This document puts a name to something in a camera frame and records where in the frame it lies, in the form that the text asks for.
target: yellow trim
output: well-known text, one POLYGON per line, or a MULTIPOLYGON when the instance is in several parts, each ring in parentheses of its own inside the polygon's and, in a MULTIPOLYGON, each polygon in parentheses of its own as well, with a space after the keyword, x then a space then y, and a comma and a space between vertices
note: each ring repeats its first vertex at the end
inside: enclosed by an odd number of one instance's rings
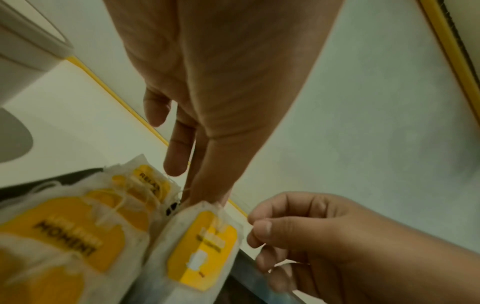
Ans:
POLYGON ((440 40, 443 46, 443 50, 450 61, 477 120, 480 122, 480 88, 475 81, 474 75, 450 29, 442 9, 437 0, 419 0, 419 2, 430 20, 438 40, 440 40))
MULTIPOLYGON (((98 83, 105 91, 107 91, 116 101, 118 101, 127 111, 130 112, 135 118, 137 118, 150 132, 152 132, 158 139, 161 140, 167 147, 169 145, 169 142, 163 138, 160 133, 155 130, 154 127, 152 127, 145 119, 143 119, 142 116, 140 116, 134 109, 132 109, 125 101, 123 101, 117 94, 115 94, 112 89, 110 89, 100 78, 97 77, 83 62, 81 62, 77 57, 68 57, 68 61, 82 69, 85 73, 87 73, 93 80, 95 80, 96 83, 98 83)), ((235 204, 231 199, 228 199, 228 202, 235 207, 241 214, 243 214, 245 217, 248 217, 248 215, 240 209, 240 207, 235 204)))

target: yellow table edge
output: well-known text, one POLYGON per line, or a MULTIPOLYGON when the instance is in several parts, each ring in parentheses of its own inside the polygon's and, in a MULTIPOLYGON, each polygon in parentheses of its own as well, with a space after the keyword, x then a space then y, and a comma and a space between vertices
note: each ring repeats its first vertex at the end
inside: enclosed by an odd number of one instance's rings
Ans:
POLYGON ((426 17, 443 47, 443 51, 470 104, 473 114, 480 123, 480 88, 460 49, 455 36, 437 0, 418 0, 426 17))
MULTIPOLYGON (((89 75, 96 83, 98 83, 107 93, 109 93, 116 101, 118 101, 130 114, 132 114, 135 118, 138 119, 150 132, 152 132, 161 142, 163 142, 166 146, 169 145, 169 142, 162 136, 160 133, 155 130, 142 116, 140 116, 134 109, 132 109, 120 96, 115 94, 115 92, 110 89, 97 75, 95 75, 83 62, 81 62, 77 57, 69 57, 67 58, 68 61, 82 69, 87 75, 89 75)), ((247 213, 240 209, 240 207, 235 204, 231 199, 228 199, 228 202, 237 209, 241 214, 247 217, 247 213)))

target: hand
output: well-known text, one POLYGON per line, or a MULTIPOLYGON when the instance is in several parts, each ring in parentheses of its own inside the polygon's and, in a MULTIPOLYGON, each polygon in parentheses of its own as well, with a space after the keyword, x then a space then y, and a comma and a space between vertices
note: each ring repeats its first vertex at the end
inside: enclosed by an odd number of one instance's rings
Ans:
POLYGON ((326 303, 479 303, 480 257, 346 198, 284 193, 248 217, 247 241, 278 292, 326 303), (275 267, 286 259, 287 263, 275 267))
POLYGON ((221 200, 304 84, 343 0, 104 0, 144 109, 161 125, 178 103, 164 168, 187 169, 191 202, 221 200))

